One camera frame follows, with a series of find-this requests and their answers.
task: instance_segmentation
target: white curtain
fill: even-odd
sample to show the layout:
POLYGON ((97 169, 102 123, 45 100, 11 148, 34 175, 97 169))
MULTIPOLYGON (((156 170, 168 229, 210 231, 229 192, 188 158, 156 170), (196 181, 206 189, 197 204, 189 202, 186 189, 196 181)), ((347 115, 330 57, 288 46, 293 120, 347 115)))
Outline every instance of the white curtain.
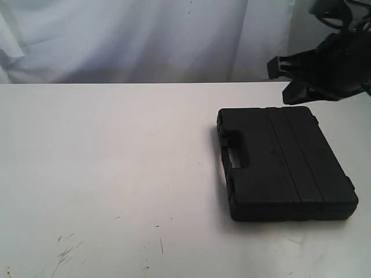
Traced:
POLYGON ((295 0, 0 0, 0 82, 267 79, 295 0))

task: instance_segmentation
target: white table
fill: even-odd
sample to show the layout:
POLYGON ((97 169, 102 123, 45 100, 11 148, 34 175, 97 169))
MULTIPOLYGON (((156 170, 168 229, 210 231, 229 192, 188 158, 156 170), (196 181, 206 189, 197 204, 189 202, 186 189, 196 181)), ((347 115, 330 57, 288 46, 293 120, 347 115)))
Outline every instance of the white table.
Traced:
POLYGON ((0 86, 0 277, 370 277, 366 94, 309 104, 359 196, 348 221, 228 215, 217 112, 285 86, 0 86))

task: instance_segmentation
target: tool case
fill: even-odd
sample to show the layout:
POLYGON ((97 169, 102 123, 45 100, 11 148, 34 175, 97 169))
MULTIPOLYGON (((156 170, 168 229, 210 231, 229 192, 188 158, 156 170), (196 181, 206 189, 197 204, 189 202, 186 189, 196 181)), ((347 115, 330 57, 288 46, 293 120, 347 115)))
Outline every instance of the tool case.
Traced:
POLYGON ((309 108, 224 108, 217 132, 232 219, 344 220, 356 209, 309 108))

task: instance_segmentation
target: table surface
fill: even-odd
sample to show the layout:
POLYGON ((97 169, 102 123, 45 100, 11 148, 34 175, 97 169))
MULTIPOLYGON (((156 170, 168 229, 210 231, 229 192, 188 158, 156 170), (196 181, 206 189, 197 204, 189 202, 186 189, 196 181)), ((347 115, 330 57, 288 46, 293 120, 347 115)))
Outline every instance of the table surface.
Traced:
POLYGON ((370 277, 366 94, 308 105, 350 219, 228 215, 217 112, 280 107, 286 84, 1 85, 0 277, 370 277))

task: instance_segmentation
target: robotic arm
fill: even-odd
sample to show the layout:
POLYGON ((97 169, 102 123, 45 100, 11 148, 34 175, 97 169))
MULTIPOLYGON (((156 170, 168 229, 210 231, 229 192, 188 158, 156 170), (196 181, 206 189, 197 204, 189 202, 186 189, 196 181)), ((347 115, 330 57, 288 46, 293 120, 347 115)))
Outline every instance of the robotic arm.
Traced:
POLYGON ((329 35, 316 49, 276 56, 268 63, 270 79, 292 79, 282 92, 283 102, 337 101, 362 92, 371 94, 371 5, 317 0, 310 13, 339 33, 329 35), (354 8, 364 9, 365 14, 356 17, 354 8))

